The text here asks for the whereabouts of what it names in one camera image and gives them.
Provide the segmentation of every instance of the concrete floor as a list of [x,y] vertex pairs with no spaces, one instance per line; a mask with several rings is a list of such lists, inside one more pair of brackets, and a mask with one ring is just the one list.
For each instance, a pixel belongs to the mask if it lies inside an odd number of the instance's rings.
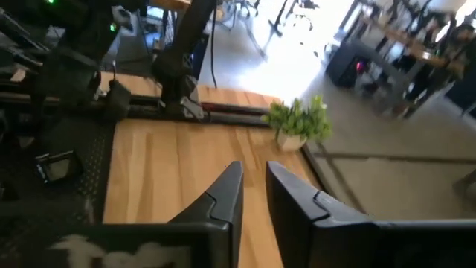
[[[476,158],[475,129],[459,118],[443,97],[434,98],[409,121],[378,117],[369,103],[330,83],[325,65],[312,53],[325,41],[318,38],[318,29],[310,37],[296,39],[297,34],[293,36],[289,28],[279,38],[270,35],[270,14],[260,10],[257,18],[238,21],[231,32],[217,29],[214,64],[218,87],[273,95],[284,101],[323,95],[333,125],[332,138],[324,142],[328,153]],[[213,85],[209,51],[200,83]],[[472,205],[476,202],[463,202],[452,190],[452,183],[474,170],[474,165],[335,159],[340,181],[325,159],[318,162],[334,195],[375,219],[475,216]]]

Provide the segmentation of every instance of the wooden tabletop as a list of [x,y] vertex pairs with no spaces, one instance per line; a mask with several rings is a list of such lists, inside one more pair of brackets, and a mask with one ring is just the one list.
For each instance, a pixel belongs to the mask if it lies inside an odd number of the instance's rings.
[[[103,86],[112,76],[103,75]],[[133,94],[159,95],[151,80],[119,75]],[[276,98],[199,87],[201,101],[266,107]],[[245,169],[239,267],[282,267],[268,212],[266,161],[279,161],[318,187],[300,153],[281,153],[274,132],[252,127],[125,120],[116,127],[104,223],[166,223],[232,161]]]
[[149,5],[171,11],[185,11],[190,6],[188,0],[150,0]]

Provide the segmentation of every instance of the robotic arm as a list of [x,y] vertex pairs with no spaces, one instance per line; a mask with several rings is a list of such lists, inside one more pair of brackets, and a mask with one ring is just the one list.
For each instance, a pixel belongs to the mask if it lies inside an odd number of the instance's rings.
[[[58,45],[43,60],[35,76],[32,95],[58,97],[63,106],[77,106],[92,100],[96,89],[90,81],[98,73],[101,60],[121,27],[130,24],[129,14],[144,0],[18,0],[3,1],[0,7],[21,20],[34,14],[39,22],[65,28]],[[216,0],[194,0],[187,9],[172,46],[157,55],[152,64],[155,79],[163,86],[161,101],[166,111],[177,112],[184,98],[190,97],[196,81],[183,63],[199,41]]]

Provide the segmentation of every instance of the potted plant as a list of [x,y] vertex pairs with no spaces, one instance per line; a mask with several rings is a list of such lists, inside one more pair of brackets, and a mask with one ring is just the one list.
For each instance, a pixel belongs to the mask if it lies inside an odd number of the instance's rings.
[[263,120],[276,130],[280,149],[293,151],[301,148],[307,140],[323,141],[329,137],[326,109],[321,96],[314,97],[307,108],[303,108],[302,101],[295,99],[291,106],[273,103]]

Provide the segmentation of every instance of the white pot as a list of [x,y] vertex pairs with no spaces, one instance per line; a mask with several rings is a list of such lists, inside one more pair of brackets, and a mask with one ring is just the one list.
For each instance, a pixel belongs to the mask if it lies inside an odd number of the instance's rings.
[[277,144],[283,152],[299,150],[306,143],[306,139],[301,139],[300,135],[287,135],[283,131],[277,134]]

